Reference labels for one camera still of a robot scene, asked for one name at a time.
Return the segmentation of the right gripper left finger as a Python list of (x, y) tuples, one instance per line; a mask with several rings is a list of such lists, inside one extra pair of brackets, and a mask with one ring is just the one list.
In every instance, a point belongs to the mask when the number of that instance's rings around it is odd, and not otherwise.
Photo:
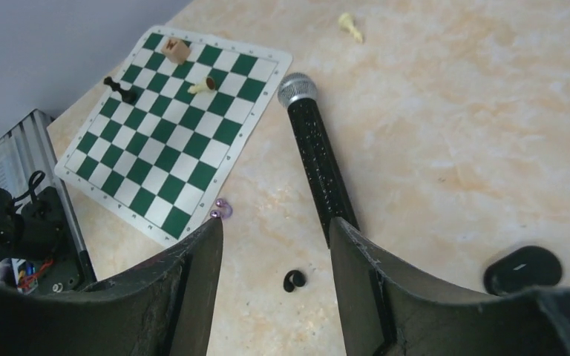
[(222, 256), (223, 224), (210, 219), (80, 291), (0, 286), (0, 355), (205, 355)]

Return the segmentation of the purple earbud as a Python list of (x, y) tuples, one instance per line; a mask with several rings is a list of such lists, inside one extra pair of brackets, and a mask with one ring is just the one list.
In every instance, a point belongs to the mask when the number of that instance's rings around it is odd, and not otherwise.
[(210, 217), (227, 219), (233, 214), (232, 206), (224, 199), (217, 198), (215, 201), (215, 208), (210, 211)]

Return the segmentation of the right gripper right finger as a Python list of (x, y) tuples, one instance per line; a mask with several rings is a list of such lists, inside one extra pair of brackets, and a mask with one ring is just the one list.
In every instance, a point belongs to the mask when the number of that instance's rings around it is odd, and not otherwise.
[(570, 355), (570, 288), (497, 297), (418, 269), (342, 218), (329, 236), (349, 355)]

